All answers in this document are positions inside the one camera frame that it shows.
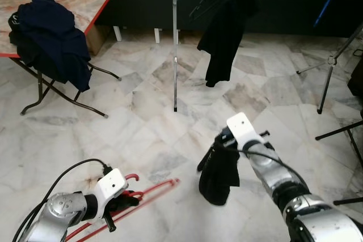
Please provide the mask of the black metal frame chair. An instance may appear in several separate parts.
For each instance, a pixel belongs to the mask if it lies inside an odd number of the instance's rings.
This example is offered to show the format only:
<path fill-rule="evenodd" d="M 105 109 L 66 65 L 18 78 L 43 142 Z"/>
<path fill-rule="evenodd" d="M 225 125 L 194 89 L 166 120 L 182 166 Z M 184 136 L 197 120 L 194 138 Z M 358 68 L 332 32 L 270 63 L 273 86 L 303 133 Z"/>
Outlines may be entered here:
<path fill-rule="evenodd" d="M 319 140 L 322 140 L 323 138 L 337 135 L 338 133 L 345 133 L 345 134 L 347 134 L 347 136 L 352 144 L 353 150 L 355 151 L 356 156 L 358 157 L 358 161 L 360 161 L 362 163 L 363 158 L 361 156 L 360 149 L 358 148 L 358 145 L 356 144 L 355 138 L 352 133 L 353 128 L 357 128 L 358 126 L 361 126 L 362 123 L 363 123 L 363 121 L 360 121 L 360 122 L 356 122 L 356 123 L 353 123 L 353 124 L 350 124 L 347 126 L 343 126 L 342 128 L 340 128 L 338 130 L 329 131 L 329 133 L 325 133 L 324 135 L 316 136 L 315 140 L 319 141 Z M 343 204 L 360 203 L 360 202 L 363 202 L 362 197 L 336 200 L 336 201 L 334 201 L 334 205 L 340 206 Z"/>

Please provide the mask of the black plastic hanger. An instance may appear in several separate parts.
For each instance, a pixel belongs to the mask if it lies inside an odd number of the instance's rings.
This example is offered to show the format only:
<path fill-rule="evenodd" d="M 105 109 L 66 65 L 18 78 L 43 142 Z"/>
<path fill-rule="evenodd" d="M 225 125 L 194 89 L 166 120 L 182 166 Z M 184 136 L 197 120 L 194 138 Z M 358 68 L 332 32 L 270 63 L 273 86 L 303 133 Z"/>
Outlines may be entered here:
<path fill-rule="evenodd" d="M 210 11 L 217 9 L 224 1 L 225 0 L 199 0 L 192 11 L 189 12 L 188 19 L 194 22 Z"/>

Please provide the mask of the black television console cabinet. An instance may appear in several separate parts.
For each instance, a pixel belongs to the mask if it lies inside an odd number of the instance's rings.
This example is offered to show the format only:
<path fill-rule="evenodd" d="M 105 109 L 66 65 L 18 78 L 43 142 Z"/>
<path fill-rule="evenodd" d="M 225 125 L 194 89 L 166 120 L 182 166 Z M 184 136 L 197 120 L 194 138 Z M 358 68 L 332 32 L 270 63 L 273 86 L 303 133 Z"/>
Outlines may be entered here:
<path fill-rule="evenodd" d="M 199 0 L 178 0 L 178 28 L 203 31 L 217 9 L 192 22 L 188 14 Z M 256 0 L 258 13 L 247 33 L 348 37 L 361 23 L 363 0 L 332 0 L 316 28 L 326 0 Z M 109 0 L 96 24 L 143 29 L 173 27 L 172 0 Z"/>

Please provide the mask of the light wooden cabinet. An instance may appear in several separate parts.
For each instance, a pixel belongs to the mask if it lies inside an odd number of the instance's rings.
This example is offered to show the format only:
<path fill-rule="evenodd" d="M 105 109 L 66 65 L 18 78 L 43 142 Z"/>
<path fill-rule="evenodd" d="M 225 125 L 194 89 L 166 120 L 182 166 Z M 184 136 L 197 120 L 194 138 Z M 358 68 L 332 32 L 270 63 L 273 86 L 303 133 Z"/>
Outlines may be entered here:
<path fill-rule="evenodd" d="M 88 45 L 88 51 L 92 56 L 98 55 L 102 45 L 105 43 L 106 39 L 111 33 L 111 26 L 94 24 L 88 27 L 85 36 Z"/>

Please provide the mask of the black collared shirt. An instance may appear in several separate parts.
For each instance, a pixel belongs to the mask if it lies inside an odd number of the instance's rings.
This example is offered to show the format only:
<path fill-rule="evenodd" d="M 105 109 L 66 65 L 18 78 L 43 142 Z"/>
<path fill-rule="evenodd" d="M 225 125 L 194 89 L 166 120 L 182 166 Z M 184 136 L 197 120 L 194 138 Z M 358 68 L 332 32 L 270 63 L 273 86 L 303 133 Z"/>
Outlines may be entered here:
<path fill-rule="evenodd" d="M 239 153 L 218 153 L 213 141 L 197 165 L 197 171 L 201 173 L 198 190 L 209 203 L 225 206 L 230 188 L 239 186 L 238 161 Z"/>

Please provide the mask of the red plastic hanger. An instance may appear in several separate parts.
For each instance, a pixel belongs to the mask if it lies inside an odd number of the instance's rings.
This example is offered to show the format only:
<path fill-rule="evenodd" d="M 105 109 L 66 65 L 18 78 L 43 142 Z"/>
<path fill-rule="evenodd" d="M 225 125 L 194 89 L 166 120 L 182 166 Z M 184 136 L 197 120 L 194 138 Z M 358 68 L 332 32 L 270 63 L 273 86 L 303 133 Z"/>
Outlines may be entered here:
<path fill-rule="evenodd" d="M 171 178 L 167 180 L 163 180 L 158 184 L 152 185 L 143 190 L 124 190 L 120 194 L 130 194 L 134 197 L 134 206 L 121 211 L 118 214 L 112 216 L 114 224 L 119 221 L 122 221 L 125 217 L 131 216 L 132 214 L 140 211 L 140 209 L 145 206 L 149 206 L 154 201 L 161 198 L 166 193 L 171 192 L 176 189 L 180 183 L 180 180 L 177 178 Z M 102 231 L 109 232 L 107 229 L 107 224 L 103 218 L 97 220 L 87 220 L 81 224 L 81 226 L 76 227 L 73 231 L 69 232 L 65 235 L 65 239 L 63 242 L 86 242 L 86 240 L 91 239 L 94 235 L 101 233 Z"/>

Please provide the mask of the blue plastic hanger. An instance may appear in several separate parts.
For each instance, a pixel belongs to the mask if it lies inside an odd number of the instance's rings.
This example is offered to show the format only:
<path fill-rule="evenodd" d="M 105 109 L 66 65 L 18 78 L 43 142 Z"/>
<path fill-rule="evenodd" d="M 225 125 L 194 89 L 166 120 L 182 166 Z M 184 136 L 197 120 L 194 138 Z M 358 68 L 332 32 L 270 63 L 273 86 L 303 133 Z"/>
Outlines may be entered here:
<path fill-rule="evenodd" d="M 322 7 L 322 9 L 321 9 L 321 11 L 320 11 L 319 15 L 316 17 L 316 20 L 315 20 L 315 22 L 314 22 L 314 24 L 313 24 L 313 27 L 314 27 L 314 28 L 316 28 L 316 27 L 317 27 L 317 25 L 319 24 L 319 22 L 320 22 L 321 18 L 322 18 L 322 17 L 323 17 L 323 15 L 324 15 L 324 12 L 326 11 L 327 7 L 328 7 L 328 6 L 329 6 L 329 4 L 330 4 L 330 1 L 332 1 L 332 0 L 326 0 L 326 2 L 325 2 L 325 4 L 324 4 L 324 6 Z"/>

